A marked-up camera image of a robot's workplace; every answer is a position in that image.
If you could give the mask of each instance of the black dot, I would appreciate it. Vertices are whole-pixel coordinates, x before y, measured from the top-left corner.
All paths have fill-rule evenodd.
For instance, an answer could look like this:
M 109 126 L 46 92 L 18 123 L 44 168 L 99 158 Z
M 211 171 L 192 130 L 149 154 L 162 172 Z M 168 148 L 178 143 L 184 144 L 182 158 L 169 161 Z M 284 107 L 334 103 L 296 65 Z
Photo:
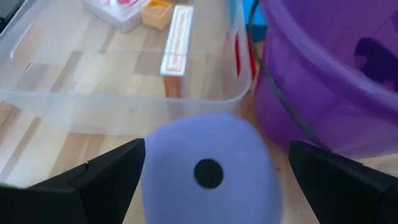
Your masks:
M 215 189 L 223 181 L 223 168 L 213 159 L 202 159 L 195 166 L 195 178 L 203 188 Z

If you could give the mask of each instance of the black cable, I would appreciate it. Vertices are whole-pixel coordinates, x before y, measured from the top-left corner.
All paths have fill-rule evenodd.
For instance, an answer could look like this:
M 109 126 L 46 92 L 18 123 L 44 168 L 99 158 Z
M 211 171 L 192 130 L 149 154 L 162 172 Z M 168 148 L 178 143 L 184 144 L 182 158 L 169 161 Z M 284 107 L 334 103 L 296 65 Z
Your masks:
M 254 13 L 255 13 L 258 5 L 259 5 L 259 0 L 254 0 L 253 5 L 251 6 L 251 10 L 250 10 L 248 33 L 252 33 Z M 309 138 L 309 140 L 311 140 L 318 147 L 330 151 L 330 149 L 325 144 L 323 144 L 321 142 L 321 140 L 317 137 L 317 135 L 315 135 L 315 133 L 311 130 L 311 128 L 307 125 L 307 123 L 301 118 L 301 116 L 299 114 L 297 114 L 297 112 L 292 108 L 292 105 L 289 103 L 286 96 L 282 93 L 282 91 L 276 84 L 274 77 L 271 75 L 271 73 L 268 71 L 268 69 L 262 62 L 262 60 L 257 52 L 257 48 L 254 47 L 253 41 L 251 39 L 249 39 L 248 41 L 252 47 L 254 58 L 257 60 L 258 64 L 260 65 L 259 73 L 263 73 L 265 75 L 265 77 L 268 79 L 268 82 L 272 88 L 272 91 L 274 92 L 275 96 L 278 98 L 280 103 L 283 105 L 285 110 L 292 117 L 292 119 L 297 124 L 297 126 L 299 126 L 299 128 Z

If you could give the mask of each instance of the plastic storage container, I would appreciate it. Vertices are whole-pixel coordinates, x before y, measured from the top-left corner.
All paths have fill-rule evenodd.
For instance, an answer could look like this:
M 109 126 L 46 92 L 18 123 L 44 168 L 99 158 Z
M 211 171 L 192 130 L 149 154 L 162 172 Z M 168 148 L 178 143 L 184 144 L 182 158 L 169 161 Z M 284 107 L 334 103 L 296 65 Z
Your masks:
M 266 64 L 321 141 L 350 157 L 397 152 L 398 1 L 262 0 L 261 6 L 270 28 Z M 262 75 L 255 104 L 262 127 L 285 150 L 292 139 L 308 140 Z
M 251 82 L 241 1 L 232 25 L 221 0 L 180 2 L 193 16 L 188 47 L 175 53 L 165 50 L 170 26 L 123 34 L 81 0 L 36 0 L 2 34 L 0 97 L 74 133 L 145 136 L 182 117 L 232 113 Z M 166 95 L 165 55 L 186 60 L 178 98 Z

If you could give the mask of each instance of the cardboard box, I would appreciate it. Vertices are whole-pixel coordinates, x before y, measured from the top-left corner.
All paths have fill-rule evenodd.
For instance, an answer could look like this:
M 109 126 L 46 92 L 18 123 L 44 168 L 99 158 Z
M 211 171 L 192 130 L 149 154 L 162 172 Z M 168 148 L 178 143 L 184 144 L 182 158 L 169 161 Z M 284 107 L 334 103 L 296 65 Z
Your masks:
M 148 0 L 84 0 L 84 7 L 120 32 L 127 33 L 141 24 L 141 10 Z
M 141 12 L 144 24 L 160 30 L 170 23 L 172 15 L 173 5 L 164 1 L 150 1 Z
M 164 77 L 166 97 L 182 97 L 192 17 L 192 6 L 177 5 L 175 7 L 160 67 L 160 74 Z

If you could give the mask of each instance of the purple plastic bucket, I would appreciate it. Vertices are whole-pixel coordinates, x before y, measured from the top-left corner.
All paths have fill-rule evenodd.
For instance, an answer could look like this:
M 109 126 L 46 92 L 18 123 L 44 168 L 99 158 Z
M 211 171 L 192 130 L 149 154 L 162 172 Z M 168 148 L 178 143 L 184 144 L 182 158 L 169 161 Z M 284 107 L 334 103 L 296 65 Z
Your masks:
M 349 157 L 398 151 L 398 1 L 261 0 L 266 65 L 296 112 Z M 285 151 L 309 142 L 263 75 L 256 113 Z

